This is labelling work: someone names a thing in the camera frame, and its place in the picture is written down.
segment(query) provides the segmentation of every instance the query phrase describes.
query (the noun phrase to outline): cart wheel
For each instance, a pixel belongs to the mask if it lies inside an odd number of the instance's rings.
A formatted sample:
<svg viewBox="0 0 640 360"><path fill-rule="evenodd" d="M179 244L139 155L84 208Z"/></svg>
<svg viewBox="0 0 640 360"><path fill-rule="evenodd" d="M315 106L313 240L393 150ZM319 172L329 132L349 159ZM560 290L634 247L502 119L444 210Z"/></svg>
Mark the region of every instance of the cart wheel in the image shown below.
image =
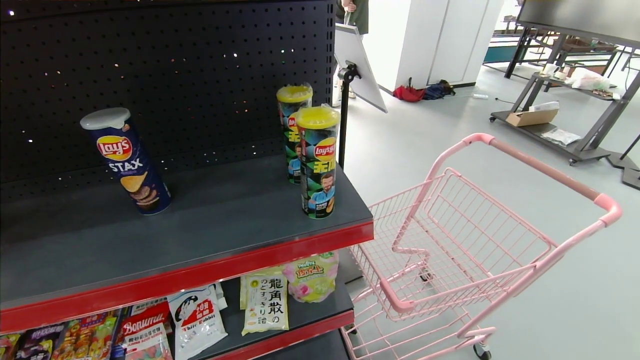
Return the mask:
<svg viewBox="0 0 640 360"><path fill-rule="evenodd" d="M356 327L356 325L355 325L355 324L353 324L353 323L351 323L351 324L349 324L349 325L345 326L345 327L344 327L344 330L345 330L345 331L347 331L349 334L354 334L354 335L356 335L356 334L358 334L358 329L355 329L355 330L353 330L353 331L349 331L349 330L353 329L354 327Z"/></svg>
<svg viewBox="0 0 640 360"><path fill-rule="evenodd" d="M420 279L424 282L429 282L433 280L433 274L429 272L427 269L422 269L422 273L420 274Z"/></svg>
<svg viewBox="0 0 640 360"><path fill-rule="evenodd" d="M484 351L482 347L478 347L477 344L474 344L474 352L480 360L491 360L491 352Z"/></svg>

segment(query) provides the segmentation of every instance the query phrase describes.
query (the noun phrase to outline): person's hand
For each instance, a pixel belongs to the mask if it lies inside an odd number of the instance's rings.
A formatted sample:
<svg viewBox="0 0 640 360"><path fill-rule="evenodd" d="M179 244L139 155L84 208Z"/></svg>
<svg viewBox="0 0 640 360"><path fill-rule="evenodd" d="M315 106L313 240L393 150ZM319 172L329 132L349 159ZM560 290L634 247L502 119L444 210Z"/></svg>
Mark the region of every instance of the person's hand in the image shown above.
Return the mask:
<svg viewBox="0 0 640 360"><path fill-rule="evenodd" d="M353 3L353 0L342 0L342 7L348 12L356 11L356 4Z"/></svg>

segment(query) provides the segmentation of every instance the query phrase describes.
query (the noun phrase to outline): yellow lid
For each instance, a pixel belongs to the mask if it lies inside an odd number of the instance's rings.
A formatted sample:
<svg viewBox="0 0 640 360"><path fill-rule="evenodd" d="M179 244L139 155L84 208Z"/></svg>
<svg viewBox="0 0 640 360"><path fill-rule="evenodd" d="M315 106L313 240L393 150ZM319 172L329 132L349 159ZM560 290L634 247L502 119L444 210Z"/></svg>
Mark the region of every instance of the yellow lid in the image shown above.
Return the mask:
<svg viewBox="0 0 640 360"><path fill-rule="evenodd" d="M340 113L329 106L314 106L298 110L296 124L304 129L326 129L340 122Z"/></svg>
<svg viewBox="0 0 640 360"><path fill-rule="evenodd" d="M314 89L310 85L285 86L276 93L280 102L303 102L311 99L313 95Z"/></svg>

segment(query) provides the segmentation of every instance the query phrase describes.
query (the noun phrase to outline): shelf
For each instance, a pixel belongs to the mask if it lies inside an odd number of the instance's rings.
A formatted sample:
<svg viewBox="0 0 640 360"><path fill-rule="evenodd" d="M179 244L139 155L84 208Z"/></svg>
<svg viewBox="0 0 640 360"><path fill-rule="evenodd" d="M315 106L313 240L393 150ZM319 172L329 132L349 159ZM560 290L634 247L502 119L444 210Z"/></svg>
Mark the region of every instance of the shelf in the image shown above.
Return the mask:
<svg viewBox="0 0 640 360"><path fill-rule="evenodd" d="M332 331L257 360L349 360L342 335Z"/></svg>
<svg viewBox="0 0 640 360"><path fill-rule="evenodd" d="M289 296L288 331L254 332L242 336L244 310L239 308L239 279L225 281L223 289L229 307L221 312L221 316L228 336L190 360L253 359L349 325L354 320L353 303L349 293L346 286L338 282L335 292L317 304L298 302Z"/></svg>
<svg viewBox="0 0 640 360"><path fill-rule="evenodd" d="M0 332L114 309L373 239L340 168L336 210L312 220L270 156L166 176L173 204L143 217L120 184L3 204Z"/></svg>
<svg viewBox="0 0 640 360"><path fill-rule="evenodd" d="M584 161L584 160L598 160L601 158L606 158L611 153L609 151L603 150L601 148L591 149L591 150L583 150L580 151L577 149L579 141L573 142L566 147L558 145L554 142L550 142L547 139L541 137L543 133L547 131L551 131L557 126L553 124L540 124L540 125L530 125L530 126L513 126L509 124L506 120L511 112L510 111L496 111L491 113L491 116L501 120L505 125L512 127L513 129L518 130L519 132L531 136L542 144L555 149L559 152L562 152L565 156L567 156L570 160L573 159L575 161Z"/></svg>
<svg viewBox="0 0 640 360"><path fill-rule="evenodd" d="M572 88L571 85L566 84L564 81L556 80L556 79L553 79L553 78L551 78L549 76L542 76L542 75L540 75L539 72L535 72L532 75L532 77L534 77L536 79L540 79L540 80L546 81L547 83L552 83L552 84L557 85L557 86L561 86L561 87L565 87L565 88L569 88L569 89L575 90L577 92L581 92L581 93L583 93L585 95L589 95L591 97L595 97L596 99L600 99L600 100L604 100L604 101L614 101L612 97L600 96L600 95L594 94L592 91L589 91L589 90Z"/></svg>

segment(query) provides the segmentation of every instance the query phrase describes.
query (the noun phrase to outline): lay's stax can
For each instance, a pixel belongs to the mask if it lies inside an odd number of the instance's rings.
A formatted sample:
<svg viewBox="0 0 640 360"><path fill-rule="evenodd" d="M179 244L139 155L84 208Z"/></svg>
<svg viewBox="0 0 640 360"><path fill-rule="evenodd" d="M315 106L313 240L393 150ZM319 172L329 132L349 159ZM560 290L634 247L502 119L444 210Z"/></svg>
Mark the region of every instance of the lay's stax can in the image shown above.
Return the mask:
<svg viewBox="0 0 640 360"><path fill-rule="evenodd" d="M325 105L300 109L296 116L302 145L302 209L310 218L326 218L335 208L335 150L339 123L340 113Z"/></svg>
<svg viewBox="0 0 640 360"><path fill-rule="evenodd" d="M171 194L140 143L125 108L93 112L80 120L95 140L100 155L142 215L155 215L171 203Z"/></svg>
<svg viewBox="0 0 640 360"><path fill-rule="evenodd" d="M300 134L296 127L296 111L311 106L314 91L310 85L285 86L278 90L278 110L284 134L284 151L287 158L287 176L293 184L300 184Z"/></svg>

